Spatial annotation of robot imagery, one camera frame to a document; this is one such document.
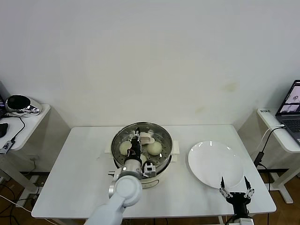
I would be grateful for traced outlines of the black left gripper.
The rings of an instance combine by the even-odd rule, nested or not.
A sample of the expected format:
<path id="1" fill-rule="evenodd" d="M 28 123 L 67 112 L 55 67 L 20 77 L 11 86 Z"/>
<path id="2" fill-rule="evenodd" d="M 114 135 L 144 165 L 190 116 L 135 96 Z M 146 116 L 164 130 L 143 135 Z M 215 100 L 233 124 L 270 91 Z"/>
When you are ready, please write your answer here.
<path id="1" fill-rule="evenodd" d="M 144 143 L 144 137 L 140 136 L 140 128 L 137 127 L 131 140 L 131 147 L 127 150 L 126 160 L 134 159 L 141 162 L 141 143 Z"/>

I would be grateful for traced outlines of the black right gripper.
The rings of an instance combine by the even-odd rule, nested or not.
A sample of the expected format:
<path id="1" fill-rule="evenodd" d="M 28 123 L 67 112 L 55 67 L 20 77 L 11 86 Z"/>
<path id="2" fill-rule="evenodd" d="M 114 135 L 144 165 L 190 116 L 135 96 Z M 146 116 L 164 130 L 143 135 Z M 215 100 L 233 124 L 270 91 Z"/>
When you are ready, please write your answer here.
<path id="1" fill-rule="evenodd" d="M 233 212 L 236 216 L 248 216 L 247 205 L 251 202 L 252 195 L 255 190 L 251 187 L 250 182 L 244 177 L 247 191 L 243 192 L 228 192 L 225 188 L 224 178 L 221 178 L 220 193 L 228 203 L 233 206 Z"/>

